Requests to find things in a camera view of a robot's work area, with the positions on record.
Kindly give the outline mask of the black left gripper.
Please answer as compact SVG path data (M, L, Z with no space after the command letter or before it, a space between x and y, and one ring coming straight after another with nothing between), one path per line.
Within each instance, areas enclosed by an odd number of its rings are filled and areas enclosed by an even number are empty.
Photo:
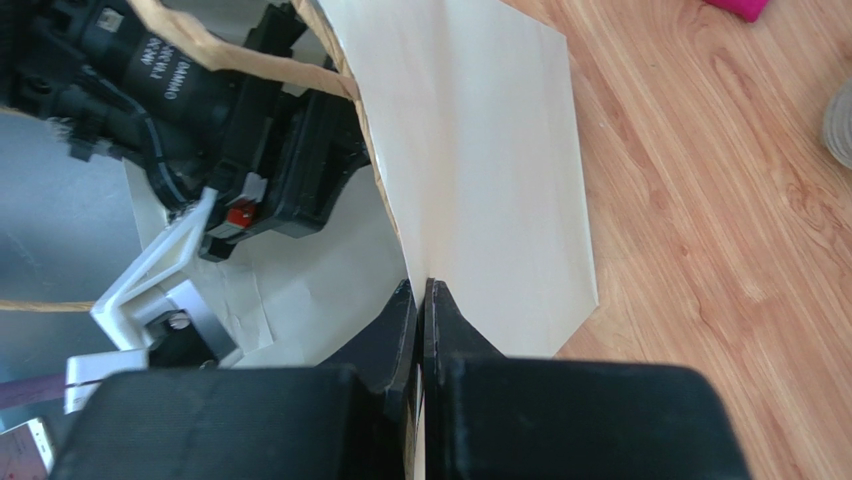
M347 182L369 162L350 101L245 78L205 179L218 195L200 257L224 261L239 242L266 231L292 238L321 231Z

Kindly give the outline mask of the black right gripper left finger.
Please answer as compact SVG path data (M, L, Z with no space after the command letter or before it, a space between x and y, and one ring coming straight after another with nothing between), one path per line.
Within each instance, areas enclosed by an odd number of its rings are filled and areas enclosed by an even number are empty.
M54 479L410 479L417 305L400 283L314 367L111 376L60 449Z

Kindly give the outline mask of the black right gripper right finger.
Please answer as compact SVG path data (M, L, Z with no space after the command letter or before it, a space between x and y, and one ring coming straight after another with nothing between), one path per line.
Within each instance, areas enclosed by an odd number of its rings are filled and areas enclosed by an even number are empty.
M508 357L446 283L423 302L429 479L745 479L725 406L676 365Z

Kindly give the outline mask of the brown paper bag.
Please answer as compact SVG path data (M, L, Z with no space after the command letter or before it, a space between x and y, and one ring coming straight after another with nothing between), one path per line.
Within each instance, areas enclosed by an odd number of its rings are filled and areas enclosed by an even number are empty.
M326 226L185 273L240 366L316 364L429 279L500 351L549 357L598 305L566 38L499 1L126 1L211 71L350 101L369 164ZM179 215L132 167L144 248Z

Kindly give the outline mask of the cardboard cup carrier stack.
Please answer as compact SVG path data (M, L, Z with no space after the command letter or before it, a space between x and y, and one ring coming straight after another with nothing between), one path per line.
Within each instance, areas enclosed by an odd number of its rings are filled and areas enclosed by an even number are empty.
M851 169L851 88L848 79L829 101L821 129L824 146L847 169Z

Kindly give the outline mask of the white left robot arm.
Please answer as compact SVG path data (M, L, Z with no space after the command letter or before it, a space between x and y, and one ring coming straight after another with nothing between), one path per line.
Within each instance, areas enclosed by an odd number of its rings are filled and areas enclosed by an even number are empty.
M211 71L126 1L3 2L1 104L57 127L73 158L132 161L172 215L213 189L199 250L212 262L268 230L322 230L369 162L350 101Z

